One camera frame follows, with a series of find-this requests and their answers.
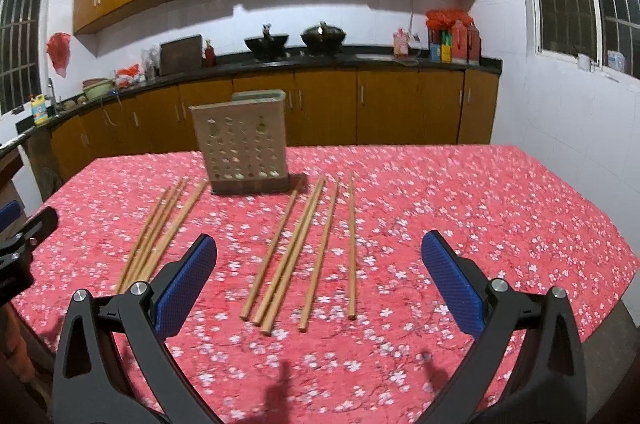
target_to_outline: tablecloth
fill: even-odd
[[[488,277],[523,291],[566,288],[580,337],[606,317],[638,261],[609,218],[534,158],[514,147],[340,147],[288,149],[291,172],[324,195],[271,337],[239,319],[288,195],[205,193],[167,255],[174,261],[205,232],[218,245],[216,269],[182,331],[166,345],[204,400],[226,422],[303,424],[412,422],[472,344],[420,260],[422,235],[438,229]],[[356,189],[358,316],[346,317],[347,176]],[[34,256],[35,285],[16,299],[20,314],[55,346],[72,293],[109,295],[160,191],[206,175],[199,153],[138,155],[93,162],[47,202],[60,226]],[[307,334],[297,322],[329,195],[342,187]],[[278,246],[292,235],[311,188],[298,200]],[[277,260],[271,264],[271,277]],[[509,377],[515,334],[486,394]],[[124,362],[148,404],[156,404],[129,350]]]

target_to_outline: silver screw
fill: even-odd
[[[496,278],[492,280],[491,288],[496,292],[507,292],[509,284],[504,279]]]
[[[80,289],[74,292],[74,301],[84,301],[86,298],[86,290]]]
[[[143,295],[146,292],[146,283],[143,281],[133,283],[130,290],[134,296]]]
[[[554,295],[554,298],[564,299],[566,298],[566,290],[562,287],[553,287],[551,289],[551,293]]]

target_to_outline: blue gripper pad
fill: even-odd
[[[162,267],[151,282],[155,306],[152,322],[158,338],[165,340],[180,332],[216,266],[217,255],[213,238],[201,234],[180,261]]]
[[[13,200],[0,209],[0,232],[9,227],[14,221],[20,218],[22,207]]]
[[[460,330],[478,340],[484,330],[484,303],[456,263],[459,258],[438,236],[432,230],[422,238],[422,262]]]

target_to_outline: pink bottle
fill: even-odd
[[[466,38],[468,39],[468,63],[473,66],[480,66],[480,32],[476,26],[471,23],[466,29]]]
[[[394,34],[394,57],[407,57],[409,55],[409,34],[402,28]]]
[[[457,20],[451,27],[451,62],[454,64],[466,64],[466,49],[468,40],[466,26]]]

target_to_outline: perforated holder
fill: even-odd
[[[217,195],[290,189],[282,90],[234,93],[231,102],[192,106],[211,191]]]

